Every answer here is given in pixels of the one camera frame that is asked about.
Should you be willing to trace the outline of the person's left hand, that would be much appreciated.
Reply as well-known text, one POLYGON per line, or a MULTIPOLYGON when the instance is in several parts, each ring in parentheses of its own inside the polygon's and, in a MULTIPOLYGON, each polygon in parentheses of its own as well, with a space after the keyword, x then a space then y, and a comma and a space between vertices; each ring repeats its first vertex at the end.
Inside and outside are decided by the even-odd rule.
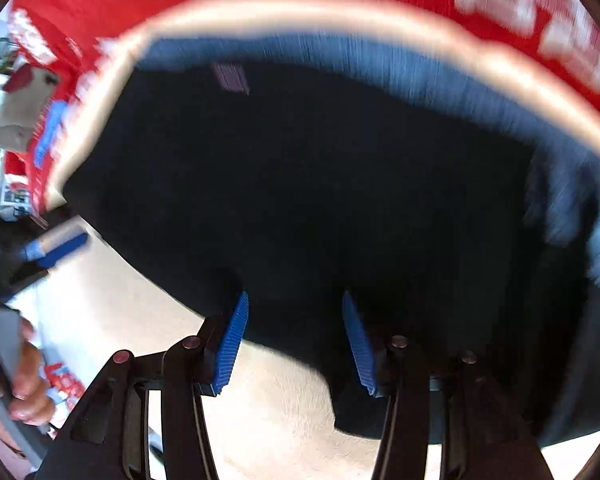
MULTIPOLYGON (((35 329, 25 318, 20 318, 21 346, 17 373, 12 381, 12 402, 9 416, 17 422, 39 427, 50 422, 55 414, 55 404, 47 395, 48 382, 40 375, 42 354, 32 344, 35 329)), ((3 390, 0 386, 0 397, 3 390)))

